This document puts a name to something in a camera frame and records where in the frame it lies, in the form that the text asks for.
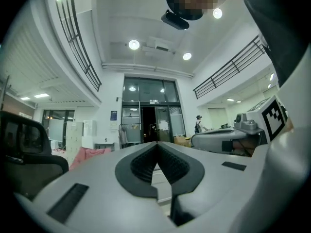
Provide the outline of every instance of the blue sign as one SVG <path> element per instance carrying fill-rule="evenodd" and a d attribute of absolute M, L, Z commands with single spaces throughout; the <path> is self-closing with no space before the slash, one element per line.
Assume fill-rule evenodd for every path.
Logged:
<path fill-rule="evenodd" d="M 117 114 L 118 114 L 117 111 L 111 111 L 110 121 L 117 121 Z"/>

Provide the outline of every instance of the black chair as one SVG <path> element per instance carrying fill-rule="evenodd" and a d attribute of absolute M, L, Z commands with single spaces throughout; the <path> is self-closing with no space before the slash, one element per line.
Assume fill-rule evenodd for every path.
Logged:
<path fill-rule="evenodd" d="M 67 160 L 53 156 L 43 126 L 0 112 L 0 146 L 6 178 L 14 192 L 32 200 L 47 184 L 69 170 Z"/>

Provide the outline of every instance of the fluorescent light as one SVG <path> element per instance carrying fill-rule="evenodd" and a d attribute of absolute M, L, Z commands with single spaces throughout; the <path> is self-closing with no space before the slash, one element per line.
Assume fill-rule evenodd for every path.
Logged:
<path fill-rule="evenodd" d="M 189 60 L 189 59 L 191 59 L 191 57 L 192 57 L 192 54 L 189 52 L 185 53 L 183 56 L 184 60 Z"/>
<path fill-rule="evenodd" d="M 216 19 L 219 19 L 223 16 L 223 12 L 220 8 L 217 8 L 217 9 L 214 9 L 213 11 L 213 16 L 216 18 Z"/>
<path fill-rule="evenodd" d="M 49 95 L 46 93 L 43 93 L 43 94 L 39 94 L 39 95 L 34 95 L 34 97 L 39 99 L 39 98 L 49 97 Z"/>
<path fill-rule="evenodd" d="M 137 50 L 139 48 L 139 42 L 137 40 L 131 40 L 128 46 L 132 50 Z"/>

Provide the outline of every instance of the doorway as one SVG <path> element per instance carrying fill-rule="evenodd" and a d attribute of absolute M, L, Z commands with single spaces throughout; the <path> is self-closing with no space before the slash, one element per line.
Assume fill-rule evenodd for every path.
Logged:
<path fill-rule="evenodd" d="M 141 107 L 143 143 L 153 141 L 172 142 L 167 107 Z"/>

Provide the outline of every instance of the black railing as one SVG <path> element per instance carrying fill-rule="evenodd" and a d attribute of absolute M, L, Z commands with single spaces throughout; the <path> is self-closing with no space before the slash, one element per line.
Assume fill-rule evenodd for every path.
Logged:
<path fill-rule="evenodd" d="M 102 83 L 94 70 L 84 46 L 78 25 L 74 0 L 56 0 L 56 8 L 63 31 L 74 57 L 87 76 L 88 80 L 95 87 L 95 89 L 99 91 L 99 87 Z"/>
<path fill-rule="evenodd" d="M 218 86 L 240 73 L 264 53 L 265 51 L 257 35 L 218 71 L 194 88 L 196 98 L 198 99 L 216 89 Z"/>

